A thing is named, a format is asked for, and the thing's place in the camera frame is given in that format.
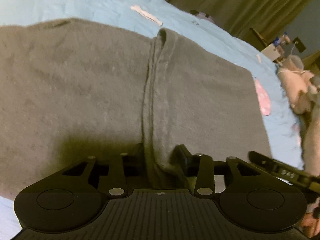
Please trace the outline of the grey knit pants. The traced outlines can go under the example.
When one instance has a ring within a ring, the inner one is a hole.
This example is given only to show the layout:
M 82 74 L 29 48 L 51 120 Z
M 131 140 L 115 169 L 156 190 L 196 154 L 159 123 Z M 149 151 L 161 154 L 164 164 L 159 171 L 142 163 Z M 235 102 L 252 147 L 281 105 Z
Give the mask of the grey knit pants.
M 169 29 L 79 19 L 1 27 L 1 196 L 89 155 L 144 148 L 160 188 L 191 186 L 173 150 L 271 155 L 250 71 Z

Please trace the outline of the beige plush toy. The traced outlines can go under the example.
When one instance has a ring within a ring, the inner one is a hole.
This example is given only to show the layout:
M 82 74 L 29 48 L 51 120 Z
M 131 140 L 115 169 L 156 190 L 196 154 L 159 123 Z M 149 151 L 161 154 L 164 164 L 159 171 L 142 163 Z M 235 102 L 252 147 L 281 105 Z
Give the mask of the beige plush toy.
M 289 55 L 278 68 L 277 77 L 285 90 L 292 110 L 296 114 L 312 111 L 311 100 L 307 96 L 308 87 L 314 87 L 310 79 L 315 75 L 304 69 L 303 61 L 296 55 Z

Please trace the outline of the cluttered side table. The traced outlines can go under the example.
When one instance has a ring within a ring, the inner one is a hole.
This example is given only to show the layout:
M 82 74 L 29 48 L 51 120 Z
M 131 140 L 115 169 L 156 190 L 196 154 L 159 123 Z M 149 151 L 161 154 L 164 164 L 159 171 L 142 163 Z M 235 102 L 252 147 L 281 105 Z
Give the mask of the cluttered side table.
M 287 32 L 283 32 L 280 36 L 277 36 L 272 42 L 267 40 L 254 28 L 250 28 L 250 31 L 256 41 L 253 41 L 252 46 L 257 48 L 262 54 L 268 57 L 273 62 L 280 62 L 285 58 L 285 47 L 291 45 L 290 55 L 293 54 L 293 50 L 297 49 L 299 53 L 306 50 L 306 46 L 296 37 L 293 40 L 289 38 Z

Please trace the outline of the light blue mushroom bedsheet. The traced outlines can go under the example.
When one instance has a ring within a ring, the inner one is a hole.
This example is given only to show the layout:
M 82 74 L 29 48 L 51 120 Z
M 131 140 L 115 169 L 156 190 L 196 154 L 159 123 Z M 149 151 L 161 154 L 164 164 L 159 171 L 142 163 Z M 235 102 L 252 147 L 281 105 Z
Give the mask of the light blue mushroom bedsheet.
M 62 17 L 70 20 L 76 0 L 1 0 L 1 27 L 49 23 Z M 242 40 L 232 37 L 219 27 L 197 20 L 174 9 L 163 0 L 80 0 L 93 14 L 102 13 L 101 22 L 110 23 L 139 34 L 155 35 L 166 41 L 171 35 L 182 34 L 205 50 L 250 70 L 261 80 L 273 104 L 273 112 L 264 119 L 274 156 L 301 167 L 299 148 L 293 144 L 297 136 L 290 132 L 293 115 L 275 75 L 274 65 L 265 57 L 255 58 L 257 50 Z

